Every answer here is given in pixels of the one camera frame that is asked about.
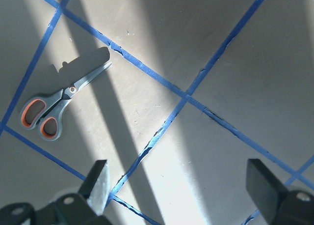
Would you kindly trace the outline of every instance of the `concrete floor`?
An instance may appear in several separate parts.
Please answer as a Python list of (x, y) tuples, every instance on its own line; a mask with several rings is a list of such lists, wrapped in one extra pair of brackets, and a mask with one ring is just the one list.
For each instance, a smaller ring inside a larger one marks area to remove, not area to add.
[[(108, 159), (115, 225), (266, 224), (248, 158), (314, 190), (313, 1), (0, 0), (0, 207), (39, 209)], [(58, 140), (20, 126), (109, 59)]]

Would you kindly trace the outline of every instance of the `scissors blade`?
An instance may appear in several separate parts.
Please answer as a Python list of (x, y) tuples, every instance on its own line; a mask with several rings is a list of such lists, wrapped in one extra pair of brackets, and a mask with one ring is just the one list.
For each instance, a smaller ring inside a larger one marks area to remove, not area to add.
[(79, 92), (83, 87), (87, 86), (91, 81), (93, 81), (97, 76), (99, 76), (102, 72), (106, 71), (110, 68), (112, 62), (106, 62), (104, 65), (94, 69), (92, 72), (78, 80), (74, 83), (74, 87), (77, 89), (76, 92)]

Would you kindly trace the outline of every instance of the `gray scissors handle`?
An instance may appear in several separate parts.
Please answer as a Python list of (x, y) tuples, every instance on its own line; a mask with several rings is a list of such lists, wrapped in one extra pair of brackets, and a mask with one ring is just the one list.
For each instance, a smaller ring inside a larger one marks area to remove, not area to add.
[(29, 99), (20, 112), (20, 124), (30, 130), (35, 128), (38, 120), (62, 97), (63, 89), (47, 97), (34, 96)]
[(62, 114), (67, 105), (72, 101), (61, 100), (38, 124), (39, 135), (47, 140), (54, 141), (61, 136), (62, 132)]

